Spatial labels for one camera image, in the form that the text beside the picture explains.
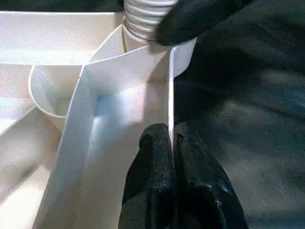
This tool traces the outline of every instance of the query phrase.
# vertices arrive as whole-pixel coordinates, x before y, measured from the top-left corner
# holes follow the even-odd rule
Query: gloved hand
[[[201,35],[252,0],[179,0],[157,30],[158,42],[173,45]]]
[[[173,153],[166,125],[146,128],[127,174],[119,229],[248,228],[229,178],[205,146],[181,124]]]

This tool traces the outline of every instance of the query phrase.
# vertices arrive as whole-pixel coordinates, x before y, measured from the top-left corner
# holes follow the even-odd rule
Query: finger
[[[195,38],[251,0],[180,0],[157,29],[157,41],[173,45]]]

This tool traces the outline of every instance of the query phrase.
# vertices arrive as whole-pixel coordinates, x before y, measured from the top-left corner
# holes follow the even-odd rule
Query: white plastic panel
[[[0,228],[32,227],[60,137],[37,108],[0,136]]]
[[[121,13],[0,11],[0,62],[85,64],[122,17]]]

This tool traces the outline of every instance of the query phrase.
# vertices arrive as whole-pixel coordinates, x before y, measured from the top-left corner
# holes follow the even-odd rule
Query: white flexible hose
[[[154,31],[178,0],[125,0],[126,26],[139,38],[154,41]]]

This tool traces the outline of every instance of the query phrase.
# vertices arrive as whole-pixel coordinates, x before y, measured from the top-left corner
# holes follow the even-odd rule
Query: dark fabric
[[[173,153],[165,124],[147,127],[126,178],[120,229],[167,228],[174,215]]]
[[[175,123],[204,139],[250,228],[305,228],[304,12],[253,2],[201,36],[175,78]]]
[[[0,10],[121,12],[123,0],[1,0]]]

